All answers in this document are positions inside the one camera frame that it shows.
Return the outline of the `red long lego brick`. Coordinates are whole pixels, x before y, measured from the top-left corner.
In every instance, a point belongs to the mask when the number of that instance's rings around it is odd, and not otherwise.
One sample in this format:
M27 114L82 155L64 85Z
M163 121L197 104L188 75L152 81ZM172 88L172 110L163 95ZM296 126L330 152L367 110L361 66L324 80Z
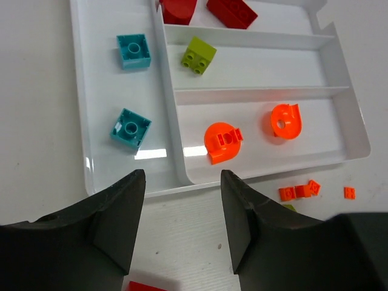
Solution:
M208 0L206 7L227 28L246 30L258 17L243 0Z

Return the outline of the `teal lego brick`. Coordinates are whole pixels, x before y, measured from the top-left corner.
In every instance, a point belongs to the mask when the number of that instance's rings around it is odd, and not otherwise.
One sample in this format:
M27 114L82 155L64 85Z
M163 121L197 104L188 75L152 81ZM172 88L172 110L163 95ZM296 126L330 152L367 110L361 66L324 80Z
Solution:
M151 120L123 109L110 131L110 137L133 150L139 150L151 124Z

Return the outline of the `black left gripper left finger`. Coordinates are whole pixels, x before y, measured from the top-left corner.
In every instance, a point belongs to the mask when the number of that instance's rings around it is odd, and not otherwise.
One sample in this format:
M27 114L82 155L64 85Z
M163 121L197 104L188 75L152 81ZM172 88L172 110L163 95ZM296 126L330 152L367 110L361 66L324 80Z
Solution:
M65 234L65 229L81 230L84 224L85 242L126 275L132 261L145 188L145 171L134 170L97 194L39 218L32 227Z

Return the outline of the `red rounded lego brick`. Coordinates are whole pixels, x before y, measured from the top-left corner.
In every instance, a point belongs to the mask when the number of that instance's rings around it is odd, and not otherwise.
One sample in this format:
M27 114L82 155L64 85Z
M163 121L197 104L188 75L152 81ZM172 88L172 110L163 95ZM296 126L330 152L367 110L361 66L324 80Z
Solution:
M163 0L159 3L165 24L189 25L197 0Z

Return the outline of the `orange round disc piece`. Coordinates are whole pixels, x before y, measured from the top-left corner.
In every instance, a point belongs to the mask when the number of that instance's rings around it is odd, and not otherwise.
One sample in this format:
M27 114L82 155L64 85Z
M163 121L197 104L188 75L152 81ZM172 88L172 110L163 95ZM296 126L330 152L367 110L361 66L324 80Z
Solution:
M303 129L299 105L276 105L270 114L270 125L275 137L286 140L299 137Z

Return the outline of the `lime lego plate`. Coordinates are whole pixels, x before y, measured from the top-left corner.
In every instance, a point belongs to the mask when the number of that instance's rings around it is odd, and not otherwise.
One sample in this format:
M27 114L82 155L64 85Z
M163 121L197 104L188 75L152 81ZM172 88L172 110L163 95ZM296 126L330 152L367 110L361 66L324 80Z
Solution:
M285 208L289 209L289 210L292 210L292 211L296 212L296 209L295 209L294 206L291 205L291 204L283 204L283 206L284 206Z

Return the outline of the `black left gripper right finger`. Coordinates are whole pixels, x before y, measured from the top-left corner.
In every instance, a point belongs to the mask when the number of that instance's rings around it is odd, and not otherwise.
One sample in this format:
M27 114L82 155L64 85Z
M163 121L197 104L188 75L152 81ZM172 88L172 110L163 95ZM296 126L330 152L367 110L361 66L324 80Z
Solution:
M266 227L296 230L321 223L256 191L231 170L221 171L221 199L232 268L236 275Z

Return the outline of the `lime small lego brick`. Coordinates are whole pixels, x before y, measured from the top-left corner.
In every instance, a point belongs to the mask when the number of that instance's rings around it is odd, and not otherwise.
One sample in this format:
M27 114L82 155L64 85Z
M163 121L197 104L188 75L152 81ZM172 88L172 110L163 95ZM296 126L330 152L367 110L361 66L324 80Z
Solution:
M213 61L216 52L216 48L194 36L181 59L181 65L202 75Z

